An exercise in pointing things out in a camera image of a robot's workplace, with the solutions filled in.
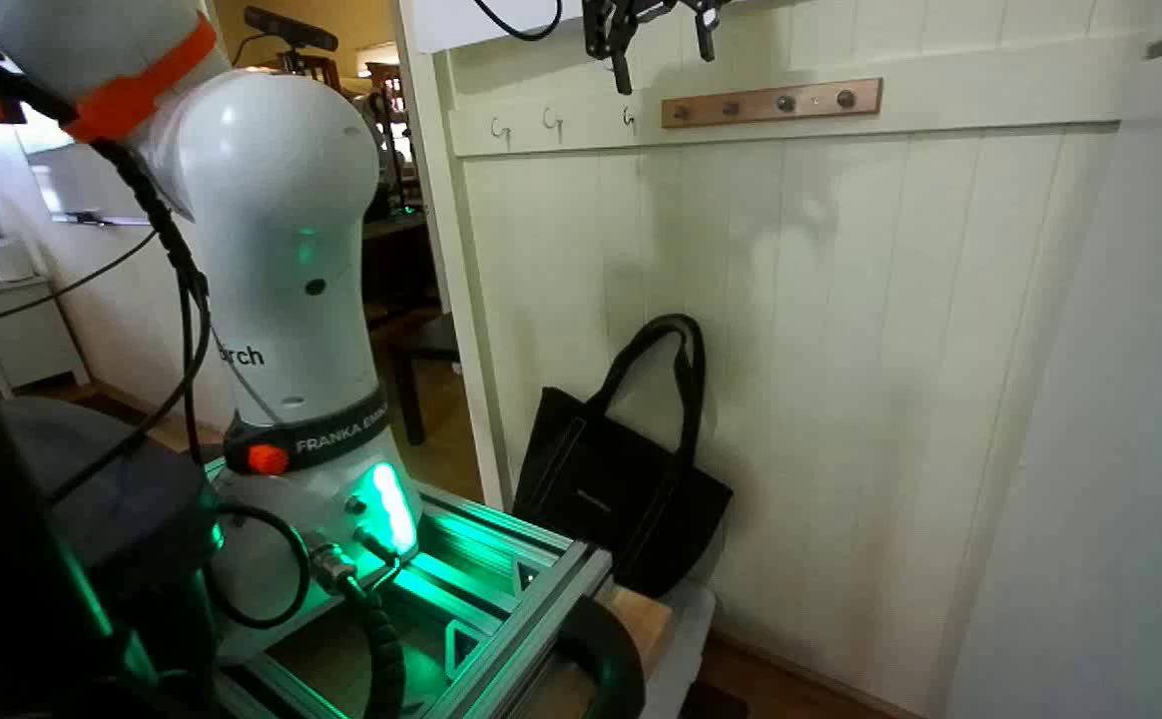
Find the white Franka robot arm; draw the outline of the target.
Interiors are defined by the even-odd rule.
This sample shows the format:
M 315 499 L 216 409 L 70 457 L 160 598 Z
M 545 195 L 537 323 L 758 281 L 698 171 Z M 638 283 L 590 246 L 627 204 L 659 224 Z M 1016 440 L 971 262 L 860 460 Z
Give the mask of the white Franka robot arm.
M 367 349 L 367 119 L 307 78 L 227 64 L 200 0 L 0 0 L 0 78 L 191 236 L 240 368 L 220 491 L 336 566 L 295 616 L 231 616 L 225 656 L 245 665 L 408 577 L 425 491 Z

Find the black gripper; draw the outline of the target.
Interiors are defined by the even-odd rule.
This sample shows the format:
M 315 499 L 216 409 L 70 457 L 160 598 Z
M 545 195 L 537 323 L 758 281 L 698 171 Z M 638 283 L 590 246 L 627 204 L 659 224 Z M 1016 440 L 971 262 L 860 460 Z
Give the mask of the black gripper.
M 677 0 L 584 0 L 584 47 L 590 55 L 611 55 L 621 98 L 635 90 L 627 64 L 633 35 L 670 7 Z M 718 7 L 718 0 L 697 0 L 697 44 L 709 64 L 714 60 Z

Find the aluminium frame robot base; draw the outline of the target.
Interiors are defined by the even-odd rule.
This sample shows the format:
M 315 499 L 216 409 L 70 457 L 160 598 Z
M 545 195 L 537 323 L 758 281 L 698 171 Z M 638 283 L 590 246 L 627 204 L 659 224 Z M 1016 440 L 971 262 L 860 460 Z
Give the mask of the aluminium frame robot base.
M 399 464 L 214 475 L 227 719 L 635 719 L 611 556 Z

